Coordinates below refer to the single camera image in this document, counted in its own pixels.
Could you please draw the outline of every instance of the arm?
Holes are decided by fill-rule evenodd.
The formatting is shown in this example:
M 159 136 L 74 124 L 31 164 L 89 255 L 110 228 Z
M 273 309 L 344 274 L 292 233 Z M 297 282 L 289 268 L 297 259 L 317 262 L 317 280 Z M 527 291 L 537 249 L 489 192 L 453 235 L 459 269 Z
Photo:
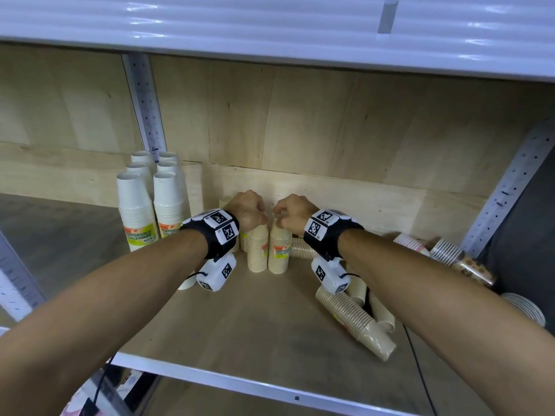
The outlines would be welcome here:
M 264 224 L 253 191 L 226 207 L 241 230 Z M 185 230 L 88 274 L 0 337 L 0 408 L 59 415 L 72 394 L 166 304 L 208 251 Z
M 274 212 L 298 235 L 318 210 L 291 195 Z M 493 292 L 447 266 L 360 229 L 338 249 L 384 305 L 497 414 L 555 414 L 555 339 Z

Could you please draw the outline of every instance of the forearm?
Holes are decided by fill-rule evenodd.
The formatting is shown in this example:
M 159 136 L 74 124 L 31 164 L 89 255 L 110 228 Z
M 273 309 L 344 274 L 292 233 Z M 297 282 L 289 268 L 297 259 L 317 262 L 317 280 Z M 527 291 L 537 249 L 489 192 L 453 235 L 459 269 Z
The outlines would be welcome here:
M 536 409 L 539 414 L 555 406 L 548 391 L 555 382 L 553 337 L 496 294 L 362 230 L 345 231 L 338 247 L 384 305 L 494 411 L 521 414 Z
M 0 384 L 9 381 L 17 394 L 33 388 L 29 374 L 38 383 L 49 377 L 48 393 L 69 394 L 66 402 L 158 313 L 206 252 L 203 235 L 181 231 L 90 273 L 0 338 Z

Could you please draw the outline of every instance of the hand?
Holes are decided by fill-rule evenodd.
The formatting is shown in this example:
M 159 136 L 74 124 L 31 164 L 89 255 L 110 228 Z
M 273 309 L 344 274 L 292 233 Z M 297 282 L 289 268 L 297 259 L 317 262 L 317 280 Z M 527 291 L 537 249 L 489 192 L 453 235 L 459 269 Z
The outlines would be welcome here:
M 252 231 L 255 227 L 266 224 L 268 218 L 264 209 L 264 200 L 253 190 L 238 192 L 224 208 L 237 218 L 241 232 Z
M 274 207 L 276 225 L 302 236 L 308 219 L 318 210 L 318 207 L 309 202 L 305 196 L 291 194 L 278 201 Z

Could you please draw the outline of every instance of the plywood panel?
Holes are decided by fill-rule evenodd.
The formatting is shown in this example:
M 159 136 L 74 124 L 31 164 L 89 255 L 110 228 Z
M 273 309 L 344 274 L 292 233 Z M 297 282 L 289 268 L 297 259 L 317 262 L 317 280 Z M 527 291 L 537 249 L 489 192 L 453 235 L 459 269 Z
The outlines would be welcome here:
M 547 83 L 153 56 L 169 149 L 193 161 L 489 195 Z
M 0 192 L 116 207 L 115 175 L 128 156 L 0 143 Z M 403 231 L 460 242 L 485 197 L 370 182 L 182 162 L 191 211 L 216 207 L 238 191 L 259 192 L 271 210 L 292 192 L 356 216 L 376 233 Z
M 121 55 L 0 45 L 0 141 L 142 149 Z

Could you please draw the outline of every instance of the metal bracket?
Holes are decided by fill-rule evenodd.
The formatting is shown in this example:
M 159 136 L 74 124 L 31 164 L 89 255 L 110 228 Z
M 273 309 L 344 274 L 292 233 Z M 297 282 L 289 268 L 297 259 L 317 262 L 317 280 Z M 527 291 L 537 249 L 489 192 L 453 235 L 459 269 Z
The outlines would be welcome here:
M 154 161 L 158 162 L 158 152 L 165 152 L 167 148 L 149 56 L 128 53 L 123 54 L 121 59 L 144 150 L 152 153 Z
M 555 146 L 555 119 L 540 122 L 527 134 L 492 195 L 469 229 L 461 248 L 476 258 L 503 223 L 518 198 Z
M 0 231 L 0 306 L 14 320 L 21 321 L 31 313 L 33 308 L 44 302 L 46 302 L 45 295 L 40 291 L 37 282 Z M 91 400 L 94 399 L 101 376 L 102 372 L 96 371 L 81 387 Z M 103 414 L 109 416 L 131 414 L 106 378 L 98 394 L 97 407 Z

